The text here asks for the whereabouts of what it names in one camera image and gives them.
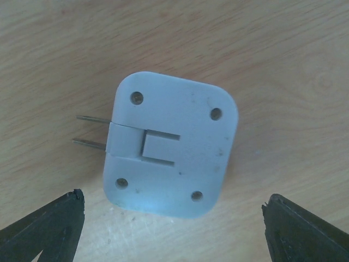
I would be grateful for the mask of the white square plug adapter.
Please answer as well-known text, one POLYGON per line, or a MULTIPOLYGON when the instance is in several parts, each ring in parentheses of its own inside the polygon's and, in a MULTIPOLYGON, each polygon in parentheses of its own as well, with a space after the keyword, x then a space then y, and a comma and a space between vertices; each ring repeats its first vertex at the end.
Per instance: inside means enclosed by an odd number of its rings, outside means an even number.
POLYGON ((238 108, 232 96, 211 84, 154 73, 124 78, 105 143, 74 143, 105 151, 103 189, 126 210, 196 218, 221 193, 238 108))

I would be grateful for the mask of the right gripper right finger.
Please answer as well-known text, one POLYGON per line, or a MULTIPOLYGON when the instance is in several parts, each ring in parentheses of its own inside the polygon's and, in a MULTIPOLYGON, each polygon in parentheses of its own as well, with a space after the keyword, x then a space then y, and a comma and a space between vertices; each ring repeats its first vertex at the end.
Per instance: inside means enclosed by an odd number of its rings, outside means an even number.
POLYGON ((348 233, 280 194, 262 205, 272 261, 348 261, 348 233))

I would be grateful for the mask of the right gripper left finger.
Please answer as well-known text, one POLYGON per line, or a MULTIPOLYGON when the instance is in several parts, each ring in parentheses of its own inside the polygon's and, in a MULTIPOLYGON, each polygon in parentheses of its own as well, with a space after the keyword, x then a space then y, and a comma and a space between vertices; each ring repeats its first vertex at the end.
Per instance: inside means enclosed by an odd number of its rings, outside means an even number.
POLYGON ((84 221, 84 195, 74 189, 2 229, 1 261, 73 261, 84 221))

